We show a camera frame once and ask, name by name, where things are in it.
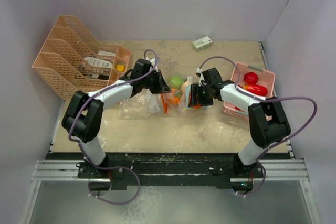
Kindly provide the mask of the red fake apple one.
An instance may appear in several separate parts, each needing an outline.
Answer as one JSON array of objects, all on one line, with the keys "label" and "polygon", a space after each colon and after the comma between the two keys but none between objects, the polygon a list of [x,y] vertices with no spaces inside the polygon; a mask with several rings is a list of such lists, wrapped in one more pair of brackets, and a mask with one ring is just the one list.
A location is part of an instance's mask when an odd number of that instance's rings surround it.
[{"label": "red fake apple one", "polygon": [[255,85],[258,83],[258,80],[258,75],[254,72],[247,72],[243,78],[245,85]]}]

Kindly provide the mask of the pink perforated plastic basket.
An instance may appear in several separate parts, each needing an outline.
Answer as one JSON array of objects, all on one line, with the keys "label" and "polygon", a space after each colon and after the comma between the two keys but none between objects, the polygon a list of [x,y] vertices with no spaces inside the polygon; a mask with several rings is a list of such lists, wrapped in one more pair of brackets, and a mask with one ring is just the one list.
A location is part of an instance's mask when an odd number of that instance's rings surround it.
[{"label": "pink perforated plastic basket", "polygon": [[[274,83],[276,75],[266,69],[260,69],[251,65],[237,62],[236,66],[240,72],[240,80],[238,86],[253,95],[265,98],[271,98],[274,94]],[[242,120],[248,121],[248,115],[237,105],[229,102],[223,103],[223,113],[235,116]]]}]

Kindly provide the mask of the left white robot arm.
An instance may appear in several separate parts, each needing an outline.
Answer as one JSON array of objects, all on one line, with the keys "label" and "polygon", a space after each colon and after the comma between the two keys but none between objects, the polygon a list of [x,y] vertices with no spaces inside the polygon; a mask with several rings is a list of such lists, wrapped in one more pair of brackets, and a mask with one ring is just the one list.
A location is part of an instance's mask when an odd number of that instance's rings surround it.
[{"label": "left white robot arm", "polygon": [[152,94],[171,92],[156,65],[147,59],[138,59],[133,69],[114,84],[95,92],[77,91],[72,96],[61,126],[68,132],[69,140],[79,145],[85,159],[91,163],[90,173],[96,178],[108,172],[108,158],[98,140],[103,112],[143,89]]}]

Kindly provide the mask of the zip bag of red apples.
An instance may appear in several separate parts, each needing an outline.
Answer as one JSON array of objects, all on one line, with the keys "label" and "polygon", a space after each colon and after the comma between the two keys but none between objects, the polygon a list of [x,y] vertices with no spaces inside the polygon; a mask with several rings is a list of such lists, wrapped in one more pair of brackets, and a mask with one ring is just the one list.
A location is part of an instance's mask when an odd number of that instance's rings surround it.
[{"label": "zip bag of red apples", "polygon": [[161,94],[152,94],[145,89],[134,97],[120,102],[118,116],[123,119],[148,119],[152,115],[166,114]]}]

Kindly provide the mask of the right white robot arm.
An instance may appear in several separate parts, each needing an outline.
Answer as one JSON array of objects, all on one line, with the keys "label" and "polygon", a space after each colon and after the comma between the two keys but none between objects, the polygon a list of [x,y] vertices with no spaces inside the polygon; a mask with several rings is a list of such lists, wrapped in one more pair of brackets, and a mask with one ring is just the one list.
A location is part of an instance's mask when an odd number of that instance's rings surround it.
[{"label": "right white robot arm", "polygon": [[281,102],[244,92],[231,80],[223,80],[216,68],[197,69],[199,83],[191,84],[188,106],[210,106],[217,99],[237,105],[249,119],[251,140],[234,157],[233,170],[246,177],[268,147],[279,143],[291,133]]}]

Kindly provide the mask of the zip bag of mixed fruit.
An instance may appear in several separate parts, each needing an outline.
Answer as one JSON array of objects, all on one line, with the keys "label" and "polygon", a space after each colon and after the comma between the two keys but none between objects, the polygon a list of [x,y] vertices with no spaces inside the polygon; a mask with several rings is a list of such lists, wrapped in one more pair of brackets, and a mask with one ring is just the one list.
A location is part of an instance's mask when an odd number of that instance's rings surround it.
[{"label": "zip bag of mixed fruit", "polygon": [[192,116],[204,114],[208,110],[208,107],[188,104],[193,82],[194,78],[192,76],[182,74],[173,74],[168,78],[167,84],[171,92],[164,95],[168,115],[191,118]]}]

